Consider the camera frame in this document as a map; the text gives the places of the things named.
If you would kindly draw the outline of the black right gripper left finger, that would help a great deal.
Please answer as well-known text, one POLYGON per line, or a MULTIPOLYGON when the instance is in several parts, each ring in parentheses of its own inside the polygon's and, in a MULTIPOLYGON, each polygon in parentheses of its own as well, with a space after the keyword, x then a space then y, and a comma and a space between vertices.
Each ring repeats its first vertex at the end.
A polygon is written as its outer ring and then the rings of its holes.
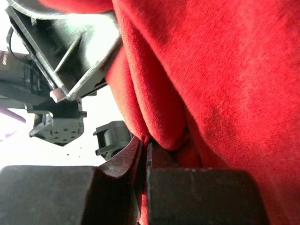
POLYGON ((143 193, 142 142, 100 166, 10 165, 0 171, 3 225, 135 225, 143 193))

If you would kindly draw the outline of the dark red t shirt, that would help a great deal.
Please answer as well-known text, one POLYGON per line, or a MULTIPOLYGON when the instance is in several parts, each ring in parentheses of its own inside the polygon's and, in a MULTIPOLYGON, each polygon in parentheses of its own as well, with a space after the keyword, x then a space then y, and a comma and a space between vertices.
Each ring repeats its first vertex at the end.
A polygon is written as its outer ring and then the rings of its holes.
POLYGON ((297 0, 44 0, 114 11, 123 40, 107 83, 129 130, 184 167, 257 180, 273 225, 300 222, 297 0))

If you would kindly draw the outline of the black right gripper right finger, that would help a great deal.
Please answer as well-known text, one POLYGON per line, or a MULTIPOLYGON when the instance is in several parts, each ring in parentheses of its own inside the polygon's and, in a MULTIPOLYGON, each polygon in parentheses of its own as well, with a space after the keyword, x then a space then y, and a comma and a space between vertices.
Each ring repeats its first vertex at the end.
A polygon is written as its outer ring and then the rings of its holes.
POLYGON ((156 143, 147 149, 151 225, 267 225, 258 185, 243 170, 180 167, 156 143))

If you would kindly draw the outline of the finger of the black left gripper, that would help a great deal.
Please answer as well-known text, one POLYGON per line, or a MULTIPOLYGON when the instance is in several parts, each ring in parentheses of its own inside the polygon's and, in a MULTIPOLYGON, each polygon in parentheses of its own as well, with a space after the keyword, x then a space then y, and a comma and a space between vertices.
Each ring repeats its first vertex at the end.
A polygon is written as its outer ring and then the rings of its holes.
POLYGON ((105 86, 122 40, 113 11, 66 14, 37 0, 10 0, 6 13, 50 86, 55 102, 75 101, 105 86))

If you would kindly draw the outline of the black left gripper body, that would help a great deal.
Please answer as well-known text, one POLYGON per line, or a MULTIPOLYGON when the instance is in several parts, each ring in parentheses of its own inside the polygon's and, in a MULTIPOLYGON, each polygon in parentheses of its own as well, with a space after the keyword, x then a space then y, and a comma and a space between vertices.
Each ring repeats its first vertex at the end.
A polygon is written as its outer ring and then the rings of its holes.
POLYGON ((14 57, 0 52, 0 111, 19 121, 21 116, 10 109, 24 109, 34 114, 29 137, 65 146, 84 133, 83 111, 80 100, 55 103, 49 96, 50 88, 41 71, 26 54, 14 57))

